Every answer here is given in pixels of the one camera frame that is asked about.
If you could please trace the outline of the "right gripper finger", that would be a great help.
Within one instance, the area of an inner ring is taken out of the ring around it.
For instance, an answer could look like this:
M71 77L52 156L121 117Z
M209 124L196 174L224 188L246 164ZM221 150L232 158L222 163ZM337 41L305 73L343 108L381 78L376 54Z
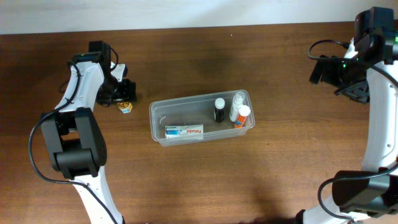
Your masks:
M323 74L323 62L318 61L315 64L312 74L310 75L309 81L313 84L318 84Z
M350 86L339 88L335 91L335 95L347 96L350 100L358 103L369 103L370 93L368 81L366 79L359 80Z

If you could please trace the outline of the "small gold-lid balm jar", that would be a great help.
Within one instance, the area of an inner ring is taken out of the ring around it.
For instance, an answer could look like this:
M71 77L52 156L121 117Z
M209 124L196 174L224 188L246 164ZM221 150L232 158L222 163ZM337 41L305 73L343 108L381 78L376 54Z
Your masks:
M119 110L123 113L130 113L132 111L132 103L131 102L120 102L117 103Z

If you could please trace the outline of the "clear plastic container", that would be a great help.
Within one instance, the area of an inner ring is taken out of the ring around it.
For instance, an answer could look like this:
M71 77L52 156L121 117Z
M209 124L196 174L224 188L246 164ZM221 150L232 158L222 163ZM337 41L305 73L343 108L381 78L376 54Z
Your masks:
M256 123L253 112L248 116L242 128L235 128L229 118L233 97L237 93L243 94L244 105L252 106L249 93L246 90L209 93L151 103L149 106L149 119L153 140L157 141L161 146L175 146L234 138L246 134ZM226 103L224 121L221 123L216 122L214 119L214 107L217 98L224 99ZM167 126L191 126L196 124L203 126L203 131L197 136L166 137Z

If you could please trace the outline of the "orange tube white cap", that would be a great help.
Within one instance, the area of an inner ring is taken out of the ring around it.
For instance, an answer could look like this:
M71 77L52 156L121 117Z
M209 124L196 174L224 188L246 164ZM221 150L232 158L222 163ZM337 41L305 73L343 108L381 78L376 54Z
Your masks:
M242 128L247 120L248 116L251 114L251 109L249 106L242 105L238 110L238 117L234 122L234 128Z

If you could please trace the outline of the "white spray bottle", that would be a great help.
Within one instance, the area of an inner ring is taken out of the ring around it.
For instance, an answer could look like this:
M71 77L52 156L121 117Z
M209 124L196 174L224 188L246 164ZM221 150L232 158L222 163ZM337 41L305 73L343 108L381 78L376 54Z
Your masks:
M231 104L231 109L229 111L229 118L232 122L236 121L239 114L239 109L244 104L245 97L246 97L245 94L241 91L237 92L234 95Z

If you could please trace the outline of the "white Panadol box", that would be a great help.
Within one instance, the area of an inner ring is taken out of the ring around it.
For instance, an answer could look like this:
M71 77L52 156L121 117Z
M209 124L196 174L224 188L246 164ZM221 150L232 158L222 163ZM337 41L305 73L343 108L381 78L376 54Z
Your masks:
M166 126L166 138L203 139L204 127L202 124L188 126Z

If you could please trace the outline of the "dark bottle white cap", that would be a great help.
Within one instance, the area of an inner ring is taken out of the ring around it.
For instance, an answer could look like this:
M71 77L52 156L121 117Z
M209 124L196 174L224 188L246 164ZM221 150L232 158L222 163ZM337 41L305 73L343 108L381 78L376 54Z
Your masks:
M214 107L214 119L217 123L221 123L224 120L224 107L225 100L223 98L217 98Z

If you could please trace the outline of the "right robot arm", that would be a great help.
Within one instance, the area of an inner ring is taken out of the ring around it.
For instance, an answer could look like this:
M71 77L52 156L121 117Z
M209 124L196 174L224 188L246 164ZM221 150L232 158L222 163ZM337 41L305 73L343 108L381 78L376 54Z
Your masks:
M397 214L397 30L394 11L359 13L344 57L316 57L310 82L335 86L336 95L369 104L369 131L361 170L341 170L318 188L318 205L296 223L362 223Z

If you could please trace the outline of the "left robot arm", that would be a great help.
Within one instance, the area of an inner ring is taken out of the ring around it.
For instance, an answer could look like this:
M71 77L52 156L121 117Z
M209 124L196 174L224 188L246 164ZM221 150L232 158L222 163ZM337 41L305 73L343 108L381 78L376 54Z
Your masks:
M74 186L92 223L125 222L106 180L107 146L93 112L95 105L118 105L129 113L137 100L127 66L112 56L116 51L102 40L90 42L87 53L74 55L67 63L71 77L62 99L31 131L41 130L51 166L63 178L34 171L47 182Z

